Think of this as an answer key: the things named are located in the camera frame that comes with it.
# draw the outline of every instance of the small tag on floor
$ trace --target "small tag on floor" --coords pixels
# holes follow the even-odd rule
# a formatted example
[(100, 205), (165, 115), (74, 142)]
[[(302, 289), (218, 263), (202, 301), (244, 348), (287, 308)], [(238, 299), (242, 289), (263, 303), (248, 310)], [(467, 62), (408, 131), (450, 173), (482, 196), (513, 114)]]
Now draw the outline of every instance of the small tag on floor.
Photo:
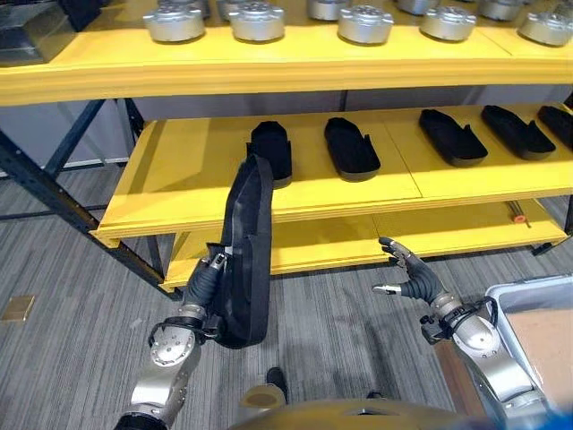
[(26, 321), (32, 309), (32, 305), (34, 305), (35, 298), (35, 296), (10, 297), (8, 306), (4, 310), (0, 320), (6, 323)]

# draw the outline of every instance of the black foam insert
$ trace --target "black foam insert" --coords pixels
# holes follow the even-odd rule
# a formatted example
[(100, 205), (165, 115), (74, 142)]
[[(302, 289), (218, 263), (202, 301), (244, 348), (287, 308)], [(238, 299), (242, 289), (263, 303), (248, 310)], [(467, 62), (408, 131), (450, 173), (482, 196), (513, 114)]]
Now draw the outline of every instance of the black foam insert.
[(452, 166), (472, 166), (488, 154), (471, 127), (462, 128), (451, 116), (435, 109), (424, 109), (419, 122), (434, 148)]
[(535, 121), (526, 124), (513, 112), (491, 105), (483, 108), (482, 118), (505, 145), (522, 159), (544, 159), (555, 151), (555, 145)]
[(270, 163), (273, 179), (284, 181), (293, 175), (291, 144), (287, 130), (276, 121), (264, 121), (251, 132), (247, 155), (255, 154)]
[(573, 115), (553, 106), (543, 106), (537, 113), (542, 123), (573, 150)]
[(370, 136), (345, 118), (331, 118), (324, 128), (329, 154), (337, 172), (348, 181), (364, 181), (381, 167)]

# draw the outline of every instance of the gray wall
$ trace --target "gray wall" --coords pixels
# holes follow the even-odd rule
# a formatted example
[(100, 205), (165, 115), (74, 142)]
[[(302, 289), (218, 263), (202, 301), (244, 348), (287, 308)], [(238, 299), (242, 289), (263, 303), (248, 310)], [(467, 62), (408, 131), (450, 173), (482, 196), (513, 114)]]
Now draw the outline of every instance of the gray wall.
[[(462, 104), (511, 104), (563, 101), (568, 85), (489, 85), (354, 90), (346, 110), (410, 108)], [(136, 99), (145, 119), (199, 116), (278, 115), (338, 110), (340, 91)], [(0, 107), (0, 128), (40, 165), (45, 165), (86, 102)], [(69, 165), (125, 160), (126, 145), (115, 103), (108, 100), (70, 158)]]

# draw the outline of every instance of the gray plastic container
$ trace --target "gray plastic container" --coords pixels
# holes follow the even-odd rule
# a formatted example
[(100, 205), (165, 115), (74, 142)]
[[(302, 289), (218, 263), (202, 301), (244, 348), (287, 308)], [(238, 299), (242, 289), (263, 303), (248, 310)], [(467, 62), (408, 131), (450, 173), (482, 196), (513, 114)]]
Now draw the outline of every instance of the gray plastic container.
[[(521, 348), (506, 315), (539, 309), (573, 309), (573, 273), (494, 285), (488, 288), (485, 295), (493, 297), (498, 302), (498, 332), (501, 341), (510, 355), (541, 389), (539, 378), (527, 360), (526, 353)], [(550, 403), (550, 407), (556, 414), (562, 413), (556, 405)]]

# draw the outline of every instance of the black metal frame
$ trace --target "black metal frame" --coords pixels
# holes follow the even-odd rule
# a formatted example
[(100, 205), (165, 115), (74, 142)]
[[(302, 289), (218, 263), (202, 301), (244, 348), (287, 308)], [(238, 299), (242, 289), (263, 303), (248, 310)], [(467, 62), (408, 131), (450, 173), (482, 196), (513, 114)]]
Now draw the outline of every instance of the black metal frame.
[[(563, 229), (563, 231), (567, 236), (569, 236), (569, 238), (565, 240), (569, 240), (573, 236), (573, 195), (569, 196), (569, 206), (567, 208), (567, 215), (565, 216), (565, 228)], [(532, 254), (533, 255), (545, 254), (547, 251), (552, 250), (557, 245), (553, 245), (552, 243), (547, 242), (543, 245), (534, 248)]]
[[(176, 289), (173, 293), (167, 293), (159, 286), (164, 280), (164, 275), (157, 240), (154, 236), (147, 239), (153, 265), (145, 262), (122, 242), (117, 248), (106, 247), (90, 234), (91, 230), (98, 228), (99, 221), (91, 215), (88, 208), (81, 206), (56, 182), (63, 165), (69, 159), (104, 101), (94, 100), (88, 103), (88, 106), (81, 112), (47, 163), (46, 169), (38, 166), (8, 136), (0, 131), (0, 168), (48, 207), (49, 211), (39, 212), (41, 215), (55, 214), (59, 216), (161, 294), (172, 300), (180, 300), (183, 296), (180, 290)], [(143, 118), (131, 99), (126, 100), (126, 106), (132, 131), (139, 136), (143, 129)]]

